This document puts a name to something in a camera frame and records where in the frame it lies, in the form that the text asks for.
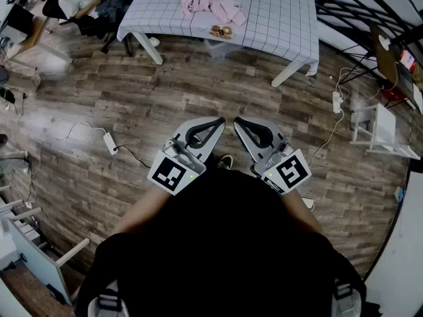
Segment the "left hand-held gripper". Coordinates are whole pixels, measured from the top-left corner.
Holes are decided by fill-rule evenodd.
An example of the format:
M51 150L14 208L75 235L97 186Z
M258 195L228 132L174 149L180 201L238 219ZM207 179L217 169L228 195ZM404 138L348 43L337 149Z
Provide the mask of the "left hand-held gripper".
M225 119L216 116L194 118L184 122L173 138L155 156L147 179L176 195L206 171L206 161L225 129ZM190 142L190 151L180 142Z

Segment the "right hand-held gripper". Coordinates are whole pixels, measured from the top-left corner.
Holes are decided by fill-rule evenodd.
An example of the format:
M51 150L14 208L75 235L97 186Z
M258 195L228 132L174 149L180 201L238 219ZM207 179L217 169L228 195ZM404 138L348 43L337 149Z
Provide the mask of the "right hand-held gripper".
M234 129L252 160L253 170L260 179L279 194L294 190L311 177L311 171L300 149L294 149L287 140L264 155L265 145L275 145L284 137L279 127L269 120L251 116L234 119Z

